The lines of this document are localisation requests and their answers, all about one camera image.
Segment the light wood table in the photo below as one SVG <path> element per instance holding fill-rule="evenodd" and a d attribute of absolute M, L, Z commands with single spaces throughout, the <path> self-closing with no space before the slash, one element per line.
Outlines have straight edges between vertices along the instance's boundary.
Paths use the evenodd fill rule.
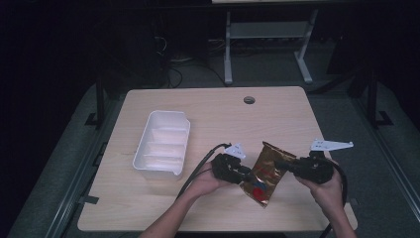
<path fill-rule="evenodd" d="M 246 96 L 256 102 L 246 104 Z M 146 122 L 155 110 L 183 111 L 191 123 L 179 181 L 146 180 L 133 168 Z M 221 143 L 241 143 L 247 154 L 243 165 L 251 168 L 263 141 L 307 157 L 316 138 L 323 136 L 300 87 L 130 91 L 89 193 L 99 200 L 84 204 L 78 227 L 84 231 L 145 230 L 173 203 L 209 150 Z M 349 205 L 346 212 L 356 228 Z M 287 173 L 267 208 L 232 184 L 198 199 L 180 231 L 310 231 L 323 230 L 327 224 L 308 188 Z"/>

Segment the translucent storage box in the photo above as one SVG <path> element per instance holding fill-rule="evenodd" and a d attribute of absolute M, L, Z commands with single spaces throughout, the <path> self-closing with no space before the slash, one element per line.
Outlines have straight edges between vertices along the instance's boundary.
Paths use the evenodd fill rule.
<path fill-rule="evenodd" d="M 189 128 L 183 112 L 152 112 L 133 160 L 134 168 L 146 179 L 180 179 Z"/>

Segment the person's left hand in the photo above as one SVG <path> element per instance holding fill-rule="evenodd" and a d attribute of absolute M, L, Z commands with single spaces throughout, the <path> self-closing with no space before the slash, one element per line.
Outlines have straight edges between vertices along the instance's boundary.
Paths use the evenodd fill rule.
<path fill-rule="evenodd" d="M 198 176 L 192 181 L 187 191 L 193 192 L 195 195 L 202 196 L 215 191 L 219 187 L 230 184 L 228 181 L 215 178 L 211 168 L 211 163 L 204 164 L 198 172 Z"/>

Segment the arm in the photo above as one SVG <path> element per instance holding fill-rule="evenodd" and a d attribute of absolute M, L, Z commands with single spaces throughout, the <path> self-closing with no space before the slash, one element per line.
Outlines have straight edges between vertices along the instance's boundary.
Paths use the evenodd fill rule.
<path fill-rule="evenodd" d="M 317 184 L 299 177 L 296 177 L 296 179 L 309 187 L 312 196 L 321 206 L 322 212 L 330 221 L 337 237 L 357 237 L 343 208 L 341 178 L 335 169 L 331 180 L 323 184 Z"/>
<path fill-rule="evenodd" d="M 150 227 L 148 227 L 140 238 L 148 237 L 174 237 L 181 225 L 186 213 L 192 204 L 203 195 L 209 194 L 217 188 L 229 184 L 213 176 L 211 164 L 204 164 L 200 174 L 188 187 L 173 205 Z"/>

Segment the shiny gold package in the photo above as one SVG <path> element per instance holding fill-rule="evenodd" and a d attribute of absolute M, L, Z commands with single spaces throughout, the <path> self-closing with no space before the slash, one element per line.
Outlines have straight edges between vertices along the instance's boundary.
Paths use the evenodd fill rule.
<path fill-rule="evenodd" d="M 267 142 L 262 142 L 262 144 L 262 151 L 252 169 L 255 179 L 244 181 L 241 183 L 241 188 L 250 198 L 258 202 L 262 207 L 266 207 L 275 187 L 286 173 L 284 170 L 277 170 L 274 166 L 274 161 L 290 162 L 295 160 L 296 156 L 282 151 Z"/>

